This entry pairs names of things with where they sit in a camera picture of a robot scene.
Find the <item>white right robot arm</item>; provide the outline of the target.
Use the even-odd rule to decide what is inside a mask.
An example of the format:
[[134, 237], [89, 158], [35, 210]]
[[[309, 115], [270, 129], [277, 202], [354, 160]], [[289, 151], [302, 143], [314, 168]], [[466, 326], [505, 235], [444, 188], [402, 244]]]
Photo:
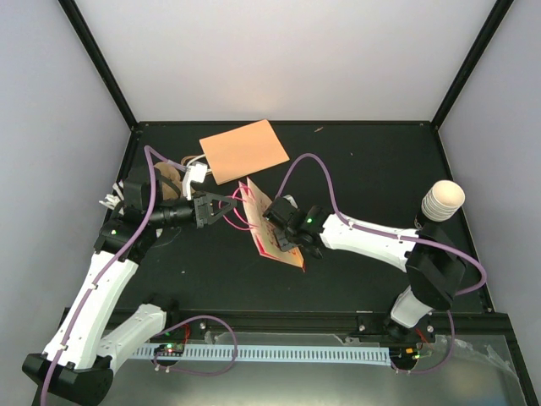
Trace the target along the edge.
[[272, 224], [282, 251], [303, 247], [320, 258], [323, 248], [345, 250], [404, 272], [408, 286], [383, 321], [383, 334], [395, 343], [404, 342], [428, 313], [451, 308], [466, 271], [466, 261], [459, 255], [420, 242], [427, 239], [451, 246], [445, 232], [433, 223], [421, 229], [399, 230], [332, 213], [321, 206], [303, 211], [285, 197], [275, 198], [263, 218]]

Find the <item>cream cakes paper bag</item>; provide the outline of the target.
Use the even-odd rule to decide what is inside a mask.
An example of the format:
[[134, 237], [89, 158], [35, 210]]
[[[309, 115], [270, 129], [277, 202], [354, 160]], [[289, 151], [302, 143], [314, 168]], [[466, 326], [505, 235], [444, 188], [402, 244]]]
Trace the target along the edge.
[[250, 232], [258, 253], [274, 261], [298, 267], [304, 272], [304, 258], [300, 249], [281, 251], [274, 234], [275, 227], [263, 217], [270, 206], [271, 199], [250, 179], [238, 182], [238, 188], [232, 193], [238, 206], [233, 209], [239, 224], [227, 219], [233, 227]]

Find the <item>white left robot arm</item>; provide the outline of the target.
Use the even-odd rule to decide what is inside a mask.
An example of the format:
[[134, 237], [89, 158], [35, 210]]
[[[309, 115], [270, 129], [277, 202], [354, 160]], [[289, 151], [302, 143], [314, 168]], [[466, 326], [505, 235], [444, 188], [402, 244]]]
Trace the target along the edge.
[[167, 228], [211, 225], [234, 209], [230, 196], [194, 191], [204, 175], [196, 167], [172, 176], [157, 167], [135, 168], [114, 184], [112, 208], [102, 226], [90, 268], [56, 334], [39, 354], [28, 354], [22, 371], [37, 385], [35, 405], [54, 394], [78, 405], [98, 405], [123, 363], [153, 337], [173, 337], [182, 323], [178, 302], [152, 294], [112, 332], [107, 332], [121, 293], [147, 252]]

